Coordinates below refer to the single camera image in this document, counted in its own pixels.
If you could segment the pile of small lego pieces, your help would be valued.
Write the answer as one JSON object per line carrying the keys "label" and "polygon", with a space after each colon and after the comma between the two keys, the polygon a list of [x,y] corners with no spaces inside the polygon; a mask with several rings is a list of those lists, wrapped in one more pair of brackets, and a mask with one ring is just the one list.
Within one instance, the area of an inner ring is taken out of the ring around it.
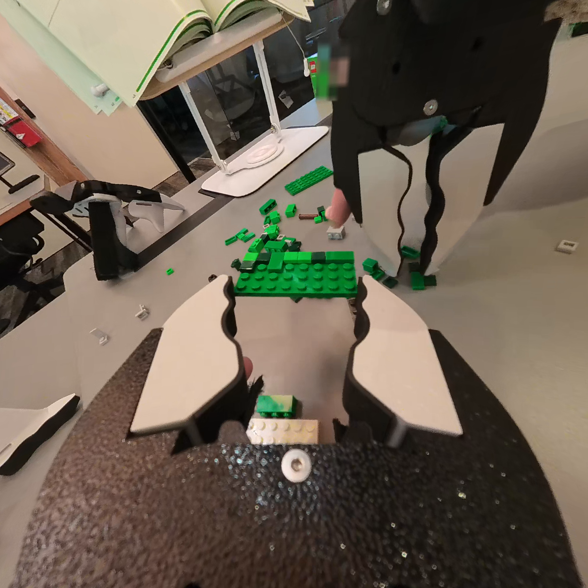
{"label": "pile of small lego pieces", "polygon": [[[282,215],[277,211],[277,202],[275,199],[269,199],[259,211],[263,217],[263,231],[256,235],[254,232],[243,228],[236,234],[226,239],[224,244],[226,246],[234,243],[248,243],[246,253],[242,258],[235,258],[231,261],[231,269],[238,272],[239,267],[248,253],[261,253],[261,252],[311,252],[302,250],[302,242],[298,239],[287,236],[281,232],[279,226],[282,220]],[[401,258],[411,260],[409,263],[409,278],[410,287],[414,291],[423,291],[427,288],[432,288],[437,285],[437,279],[435,275],[423,275],[420,271],[419,264],[417,263],[418,251],[408,246],[401,247]],[[382,265],[373,258],[366,258],[362,262],[362,270],[366,274],[373,278],[376,282],[380,283],[387,289],[393,289],[399,283],[399,281],[384,271]]]}

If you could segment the wooden-edged office desk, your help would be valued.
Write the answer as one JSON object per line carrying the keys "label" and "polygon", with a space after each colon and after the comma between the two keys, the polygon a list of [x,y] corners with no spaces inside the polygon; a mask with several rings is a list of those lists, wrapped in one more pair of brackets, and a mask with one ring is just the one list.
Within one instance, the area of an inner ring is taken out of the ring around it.
{"label": "wooden-edged office desk", "polygon": [[37,193],[46,190],[52,190],[58,187],[58,184],[48,176],[34,180],[29,185],[19,189],[13,194],[8,193],[8,187],[1,184],[1,225],[31,210],[29,200]]}

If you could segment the wooden pillar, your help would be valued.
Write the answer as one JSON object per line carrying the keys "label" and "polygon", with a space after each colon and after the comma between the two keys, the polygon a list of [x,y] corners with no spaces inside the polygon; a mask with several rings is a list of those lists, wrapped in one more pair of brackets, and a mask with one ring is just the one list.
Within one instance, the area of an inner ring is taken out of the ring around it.
{"label": "wooden pillar", "polygon": [[88,176],[70,160],[3,87],[1,87],[1,98],[19,114],[28,127],[40,136],[40,143],[25,148],[25,152],[57,186],[64,186],[72,181],[89,180]]}

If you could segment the white book stand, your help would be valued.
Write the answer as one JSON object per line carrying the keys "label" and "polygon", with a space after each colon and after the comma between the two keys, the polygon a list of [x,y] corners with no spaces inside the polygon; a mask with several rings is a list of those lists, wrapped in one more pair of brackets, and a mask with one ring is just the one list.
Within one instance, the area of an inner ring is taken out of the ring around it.
{"label": "white book stand", "polygon": [[[171,69],[157,73],[137,103],[145,114],[143,101],[154,99],[175,86],[180,88],[217,167],[217,171],[203,181],[200,188],[202,194],[232,198],[250,196],[327,135],[328,128],[324,125],[283,128],[278,117],[263,40],[288,27],[291,21],[290,15],[268,8],[178,52],[172,58]],[[258,142],[251,143],[239,155],[225,161],[206,128],[187,81],[247,47],[254,49],[268,107],[270,129]]]}

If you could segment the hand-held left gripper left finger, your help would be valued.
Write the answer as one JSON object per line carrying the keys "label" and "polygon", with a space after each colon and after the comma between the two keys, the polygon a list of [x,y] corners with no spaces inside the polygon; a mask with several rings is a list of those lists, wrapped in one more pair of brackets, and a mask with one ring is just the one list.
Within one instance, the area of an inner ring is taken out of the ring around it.
{"label": "hand-held left gripper left finger", "polygon": [[245,411],[245,365],[235,341],[232,278],[219,275],[165,321],[129,433],[183,430],[194,445],[217,441]]}

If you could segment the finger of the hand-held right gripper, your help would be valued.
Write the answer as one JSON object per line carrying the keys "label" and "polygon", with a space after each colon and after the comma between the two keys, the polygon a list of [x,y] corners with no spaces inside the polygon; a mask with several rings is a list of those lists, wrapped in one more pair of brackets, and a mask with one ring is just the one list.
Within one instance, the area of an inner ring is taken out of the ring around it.
{"label": "finger of the hand-held right gripper", "polygon": [[396,277],[401,268],[404,225],[401,204],[412,182],[408,158],[391,146],[358,155],[362,228],[378,253],[384,271]]}
{"label": "finger of the hand-held right gripper", "polygon": [[481,214],[503,128],[498,123],[473,129],[432,168],[420,258],[423,275],[437,273]]}

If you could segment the person's right hand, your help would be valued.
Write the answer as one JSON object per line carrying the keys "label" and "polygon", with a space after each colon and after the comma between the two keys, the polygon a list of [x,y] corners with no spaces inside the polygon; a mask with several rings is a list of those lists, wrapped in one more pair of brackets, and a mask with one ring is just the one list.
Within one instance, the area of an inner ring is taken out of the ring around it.
{"label": "person's right hand", "polygon": [[342,227],[351,215],[351,209],[342,192],[335,188],[330,206],[325,210],[328,223],[334,228]]}

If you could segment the white lego plate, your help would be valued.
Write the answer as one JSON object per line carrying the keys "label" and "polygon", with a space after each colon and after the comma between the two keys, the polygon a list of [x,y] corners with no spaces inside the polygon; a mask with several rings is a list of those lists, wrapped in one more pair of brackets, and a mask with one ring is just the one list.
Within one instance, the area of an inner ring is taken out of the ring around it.
{"label": "white lego plate", "polygon": [[254,445],[316,445],[319,442],[319,421],[254,417],[246,435]]}

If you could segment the person's right forearm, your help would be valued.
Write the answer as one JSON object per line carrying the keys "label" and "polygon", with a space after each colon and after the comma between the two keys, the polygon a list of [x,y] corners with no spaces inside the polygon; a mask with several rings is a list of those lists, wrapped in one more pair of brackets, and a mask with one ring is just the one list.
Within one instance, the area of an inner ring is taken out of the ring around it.
{"label": "person's right forearm", "polygon": [[564,24],[587,22],[587,1],[549,1],[543,20],[562,19]]}

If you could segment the green lego baseplate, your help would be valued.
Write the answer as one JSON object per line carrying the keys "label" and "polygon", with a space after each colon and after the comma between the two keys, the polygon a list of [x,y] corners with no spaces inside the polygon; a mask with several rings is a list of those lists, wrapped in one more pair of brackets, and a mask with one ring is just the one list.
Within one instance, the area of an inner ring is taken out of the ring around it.
{"label": "green lego baseplate", "polygon": [[261,252],[245,255],[235,296],[258,298],[354,298],[357,294],[352,251]]}

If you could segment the open instruction booklet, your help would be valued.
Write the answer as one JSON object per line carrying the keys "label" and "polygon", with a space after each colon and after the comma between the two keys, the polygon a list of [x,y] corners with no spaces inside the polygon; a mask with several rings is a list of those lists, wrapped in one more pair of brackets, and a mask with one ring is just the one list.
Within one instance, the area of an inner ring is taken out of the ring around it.
{"label": "open instruction booklet", "polygon": [[314,1],[1,1],[1,15],[94,113],[110,115],[269,26],[309,22],[312,7]]}

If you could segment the narrow green lego plate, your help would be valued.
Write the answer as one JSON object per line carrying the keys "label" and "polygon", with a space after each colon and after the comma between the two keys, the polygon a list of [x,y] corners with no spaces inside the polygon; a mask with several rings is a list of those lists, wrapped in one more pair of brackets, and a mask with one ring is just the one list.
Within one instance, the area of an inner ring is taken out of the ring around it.
{"label": "narrow green lego plate", "polygon": [[333,170],[326,166],[320,166],[311,172],[302,175],[284,186],[286,192],[292,196],[298,195],[306,189],[313,187],[321,181],[333,176]]}

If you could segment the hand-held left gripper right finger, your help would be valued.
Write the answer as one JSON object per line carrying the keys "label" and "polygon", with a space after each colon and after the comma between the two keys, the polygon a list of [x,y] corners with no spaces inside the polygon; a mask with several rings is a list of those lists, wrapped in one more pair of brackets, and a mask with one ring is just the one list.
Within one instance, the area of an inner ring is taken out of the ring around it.
{"label": "hand-held left gripper right finger", "polygon": [[371,276],[358,279],[356,341],[347,363],[349,425],[399,447],[411,429],[463,434],[435,346],[422,318]]}

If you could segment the green lego brick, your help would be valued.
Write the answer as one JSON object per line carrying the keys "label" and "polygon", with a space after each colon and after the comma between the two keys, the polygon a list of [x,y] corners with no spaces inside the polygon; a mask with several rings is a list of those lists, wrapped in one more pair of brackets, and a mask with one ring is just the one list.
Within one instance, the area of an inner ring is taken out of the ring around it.
{"label": "green lego brick", "polygon": [[261,394],[256,403],[256,413],[262,418],[296,418],[298,400],[293,395]]}

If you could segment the red fire extinguisher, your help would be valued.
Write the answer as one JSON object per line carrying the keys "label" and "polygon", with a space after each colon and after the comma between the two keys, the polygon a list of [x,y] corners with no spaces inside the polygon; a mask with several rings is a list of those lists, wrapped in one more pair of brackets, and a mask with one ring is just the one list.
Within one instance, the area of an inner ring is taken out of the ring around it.
{"label": "red fire extinguisher", "polygon": [[19,116],[3,121],[1,128],[24,148],[32,148],[42,142],[42,137]]}

